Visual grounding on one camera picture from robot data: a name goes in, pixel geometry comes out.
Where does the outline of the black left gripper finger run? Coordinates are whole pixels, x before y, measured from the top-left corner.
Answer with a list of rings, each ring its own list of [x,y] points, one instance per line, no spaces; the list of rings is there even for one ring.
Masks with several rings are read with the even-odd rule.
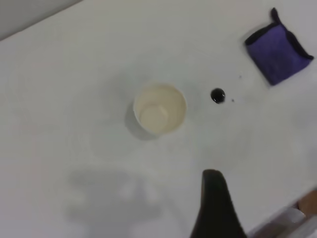
[[[245,238],[245,234],[223,174],[217,170],[202,173],[201,206],[192,238]]]

